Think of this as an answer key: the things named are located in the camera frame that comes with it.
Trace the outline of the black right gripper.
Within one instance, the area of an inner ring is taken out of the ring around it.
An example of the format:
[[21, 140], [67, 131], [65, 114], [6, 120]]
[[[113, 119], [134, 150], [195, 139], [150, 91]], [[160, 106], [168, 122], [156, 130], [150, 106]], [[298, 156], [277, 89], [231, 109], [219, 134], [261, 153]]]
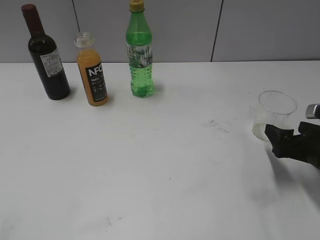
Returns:
[[[305, 111], [307, 119], [320, 119], [320, 104], [310, 104]], [[277, 158], [289, 158], [320, 168], [320, 126], [301, 121], [298, 135], [293, 129], [282, 129], [274, 125], [265, 126], [265, 135]]]

